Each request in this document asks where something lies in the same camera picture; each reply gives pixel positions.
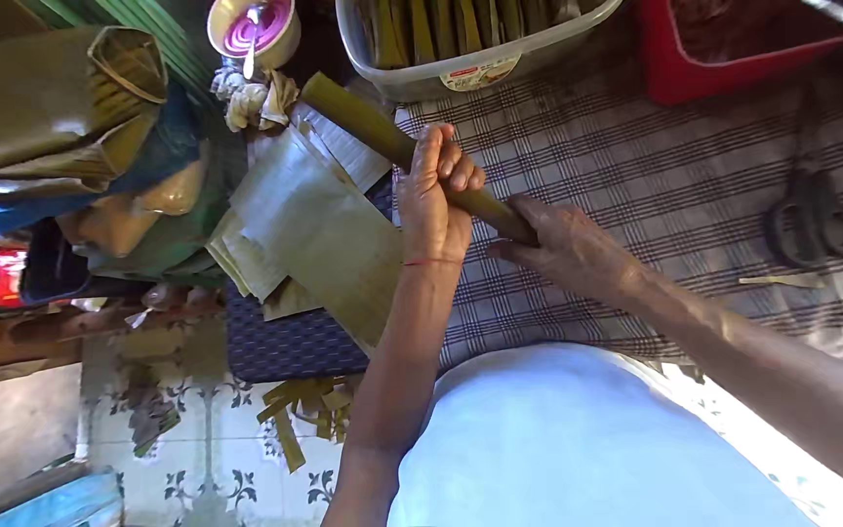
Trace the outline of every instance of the red string bracelet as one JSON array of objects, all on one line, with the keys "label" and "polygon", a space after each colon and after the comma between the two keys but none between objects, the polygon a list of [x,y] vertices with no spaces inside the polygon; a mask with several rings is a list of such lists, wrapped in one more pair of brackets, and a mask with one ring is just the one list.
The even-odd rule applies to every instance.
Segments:
[{"label": "red string bracelet", "polygon": [[463,265],[463,262],[456,262],[454,260],[443,260],[440,258],[414,258],[402,263],[403,265],[426,265],[426,264],[454,264]]}]

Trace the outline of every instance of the blue cloth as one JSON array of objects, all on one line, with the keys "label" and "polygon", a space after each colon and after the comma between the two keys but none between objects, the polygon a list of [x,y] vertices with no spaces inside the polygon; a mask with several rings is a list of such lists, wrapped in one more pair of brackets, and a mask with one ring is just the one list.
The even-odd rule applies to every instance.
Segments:
[{"label": "blue cloth", "polygon": [[59,486],[0,514],[0,527],[89,525],[112,527],[123,519],[123,497],[111,472]]},{"label": "blue cloth", "polygon": [[0,234],[27,227],[39,220],[87,207],[111,194],[145,190],[157,185],[201,156],[200,131],[191,112],[187,93],[180,84],[168,83],[168,101],[161,108],[158,123],[142,143],[128,172],[117,177],[102,193],[34,198],[0,203]]},{"label": "blue cloth", "polygon": [[389,527],[813,527],[658,377],[550,343],[448,371],[399,466]]}]

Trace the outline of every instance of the spoon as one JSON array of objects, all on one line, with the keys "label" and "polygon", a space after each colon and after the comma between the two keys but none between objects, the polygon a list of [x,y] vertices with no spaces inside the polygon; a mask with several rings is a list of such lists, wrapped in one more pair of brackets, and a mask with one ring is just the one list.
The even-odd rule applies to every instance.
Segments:
[{"label": "spoon", "polygon": [[263,2],[259,2],[257,4],[253,4],[252,6],[249,6],[249,9],[246,10],[246,18],[248,18],[253,24],[252,40],[251,42],[249,42],[249,51],[246,52],[245,61],[242,62],[242,76],[245,77],[247,80],[250,80],[252,78],[252,73],[255,69],[256,39],[259,37],[259,21],[264,7],[265,4]]}]

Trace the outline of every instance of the plaid tablecloth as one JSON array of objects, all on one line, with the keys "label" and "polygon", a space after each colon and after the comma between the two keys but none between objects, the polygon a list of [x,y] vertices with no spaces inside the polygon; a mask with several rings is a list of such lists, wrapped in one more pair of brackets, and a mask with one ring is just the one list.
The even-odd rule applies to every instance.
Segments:
[{"label": "plaid tablecloth", "polygon": [[[779,265],[763,239],[763,213],[786,191],[797,85],[663,108],[643,92],[631,43],[594,45],[543,78],[405,105],[397,124],[414,136],[425,123],[453,123],[498,198],[525,192],[576,203],[686,288],[843,357],[843,259],[815,269],[824,289],[738,283],[798,272]],[[843,86],[840,79],[820,82],[822,162],[843,202]],[[644,321],[487,257],[495,238],[474,222],[443,367],[542,340],[686,362]]]}]

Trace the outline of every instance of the light blue shirt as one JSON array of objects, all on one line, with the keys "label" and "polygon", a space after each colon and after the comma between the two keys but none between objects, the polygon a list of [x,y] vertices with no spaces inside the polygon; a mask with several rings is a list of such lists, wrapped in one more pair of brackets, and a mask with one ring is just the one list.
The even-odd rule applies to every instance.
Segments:
[{"label": "light blue shirt", "polygon": [[634,368],[551,343],[449,371],[399,466],[389,526],[814,525]]}]

